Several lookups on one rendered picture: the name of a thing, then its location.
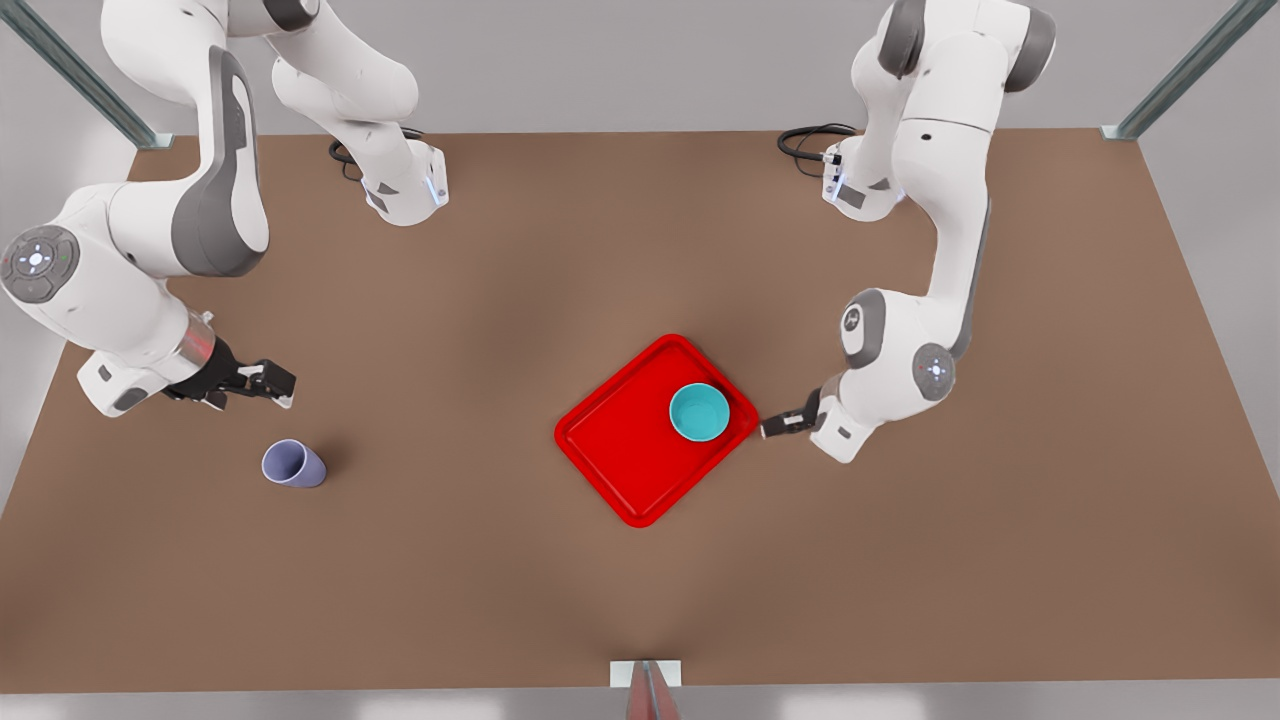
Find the lavender cup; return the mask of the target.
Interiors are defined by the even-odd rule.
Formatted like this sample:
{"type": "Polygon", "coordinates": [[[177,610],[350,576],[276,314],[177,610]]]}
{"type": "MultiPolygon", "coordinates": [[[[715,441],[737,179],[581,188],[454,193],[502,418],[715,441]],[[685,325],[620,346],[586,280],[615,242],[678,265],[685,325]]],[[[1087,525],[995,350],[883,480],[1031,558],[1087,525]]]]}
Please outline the lavender cup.
{"type": "Polygon", "coordinates": [[[278,486],[314,488],[326,479],[326,465],[307,445],[279,439],[262,455],[262,474],[278,486]]]}

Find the teal bowl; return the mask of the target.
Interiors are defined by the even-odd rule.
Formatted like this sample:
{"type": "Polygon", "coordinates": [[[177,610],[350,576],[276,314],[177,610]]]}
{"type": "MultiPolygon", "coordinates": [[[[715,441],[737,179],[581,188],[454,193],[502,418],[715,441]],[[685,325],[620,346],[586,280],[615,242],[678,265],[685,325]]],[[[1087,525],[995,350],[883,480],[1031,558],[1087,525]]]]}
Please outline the teal bowl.
{"type": "Polygon", "coordinates": [[[669,400],[669,423],[685,439],[710,442],[730,425],[731,407],[724,393],[707,383],[678,388],[669,400]]]}

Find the red plastic tray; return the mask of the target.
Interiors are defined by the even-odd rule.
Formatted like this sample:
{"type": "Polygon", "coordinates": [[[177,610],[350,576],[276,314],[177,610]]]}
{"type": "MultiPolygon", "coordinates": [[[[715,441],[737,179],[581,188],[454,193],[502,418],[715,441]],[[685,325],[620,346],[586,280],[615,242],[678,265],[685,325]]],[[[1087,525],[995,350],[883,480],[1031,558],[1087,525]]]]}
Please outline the red plastic tray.
{"type": "Polygon", "coordinates": [[[664,334],[557,423],[554,438],[588,483],[632,528],[671,510],[755,429],[755,406],[695,345],[664,334]],[[707,386],[723,397],[719,432],[681,433],[676,396],[707,386]]]}

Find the silver frame post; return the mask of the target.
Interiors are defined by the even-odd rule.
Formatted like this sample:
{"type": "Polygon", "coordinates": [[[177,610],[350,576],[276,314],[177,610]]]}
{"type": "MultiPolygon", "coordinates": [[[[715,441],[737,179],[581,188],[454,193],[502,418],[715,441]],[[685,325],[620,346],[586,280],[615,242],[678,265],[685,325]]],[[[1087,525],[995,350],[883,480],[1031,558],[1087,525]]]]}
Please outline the silver frame post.
{"type": "Polygon", "coordinates": [[[611,688],[625,688],[625,720],[684,720],[671,693],[682,685],[678,660],[611,661],[611,688]]]}
{"type": "Polygon", "coordinates": [[[0,20],[137,149],[173,145],[174,135],[155,132],[26,0],[0,0],[0,20]]]}
{"type": "Polygon", "coordinates": [[[1101,126],[1107,141],[1135,142],[1164,117],[1280,0],[1235,0],[1175,67],[1117,123],[1101,126]]]}

